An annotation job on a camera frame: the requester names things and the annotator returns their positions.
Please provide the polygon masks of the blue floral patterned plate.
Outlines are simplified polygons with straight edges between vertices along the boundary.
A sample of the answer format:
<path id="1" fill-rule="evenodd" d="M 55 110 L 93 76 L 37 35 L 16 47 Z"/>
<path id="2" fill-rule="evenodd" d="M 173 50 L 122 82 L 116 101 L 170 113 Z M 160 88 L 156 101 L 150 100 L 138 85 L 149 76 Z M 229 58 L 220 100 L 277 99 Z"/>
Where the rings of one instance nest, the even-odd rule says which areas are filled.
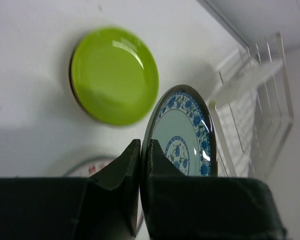
<path id="1" fill-rule="evenodd" d="M 140 193 L 146 192 L 147 149 L 157 140 L 173 166 L 187 177 L 218 175 L 217 141 L 208 107 L 201 95 L 186 84 L 166 91 L 148 121 L 140 153 Z"/>

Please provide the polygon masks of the lime green plate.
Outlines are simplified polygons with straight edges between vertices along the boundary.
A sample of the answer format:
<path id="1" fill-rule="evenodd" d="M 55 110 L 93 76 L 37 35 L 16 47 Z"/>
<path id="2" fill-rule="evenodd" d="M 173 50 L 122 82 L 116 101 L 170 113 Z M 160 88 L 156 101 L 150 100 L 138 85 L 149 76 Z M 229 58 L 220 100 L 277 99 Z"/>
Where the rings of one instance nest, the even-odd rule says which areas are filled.
<path id="1" fill-rule="evenodd" d="M 104 26 L 85 34 L 72 62 L 77 96 L 97 121 L 132 125 L 152 109 L 159 91 L 156 61 L 134 33 Z"/>

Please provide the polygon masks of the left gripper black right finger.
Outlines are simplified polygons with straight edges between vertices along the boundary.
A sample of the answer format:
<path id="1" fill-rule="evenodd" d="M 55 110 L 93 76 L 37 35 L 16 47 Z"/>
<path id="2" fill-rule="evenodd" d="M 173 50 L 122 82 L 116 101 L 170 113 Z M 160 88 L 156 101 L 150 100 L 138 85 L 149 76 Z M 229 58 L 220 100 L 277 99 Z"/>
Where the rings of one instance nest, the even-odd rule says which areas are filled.
<path id="1" fill-rule="evenodd" d="M 157 140 L 146 151 L 146 227 L 152 240 L 285 240 L 269 187 L 254 178 L 182 174 Z"/>

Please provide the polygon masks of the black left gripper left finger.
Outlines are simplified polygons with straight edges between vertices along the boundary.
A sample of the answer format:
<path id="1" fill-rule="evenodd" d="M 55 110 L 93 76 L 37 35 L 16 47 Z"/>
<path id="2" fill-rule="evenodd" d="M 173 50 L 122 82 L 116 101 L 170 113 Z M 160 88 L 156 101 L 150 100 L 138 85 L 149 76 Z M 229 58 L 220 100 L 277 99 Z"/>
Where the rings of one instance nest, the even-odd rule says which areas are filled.
<path id="1" fill-rule="evenodd" d="M 90 177 L 0 177 L 0 240 L 131 240 L 141 142 Z"/>

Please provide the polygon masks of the white plate orange sunburst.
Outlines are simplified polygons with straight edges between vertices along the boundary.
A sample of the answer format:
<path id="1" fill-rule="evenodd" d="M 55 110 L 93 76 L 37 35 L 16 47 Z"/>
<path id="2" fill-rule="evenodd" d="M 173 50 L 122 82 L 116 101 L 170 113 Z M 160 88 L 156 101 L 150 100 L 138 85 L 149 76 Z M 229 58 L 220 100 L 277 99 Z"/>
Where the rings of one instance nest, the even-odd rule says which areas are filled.
<path id="1" fill-rule="evenodd" d="M 65 177 L 90 177 L 101 169 L 106 167 L 116 158 L 114 156 L 96 156 L 90 157 L 77 163 L 75 166 L 68 169 L 64 176 Z M 136 233 L 140 231 L 141 225 L 144 221 L 144 215 L 142 210 L 141 196 L 138 193 L 138 207 L 137 207 L 137 222 L 136 222 Z"/>

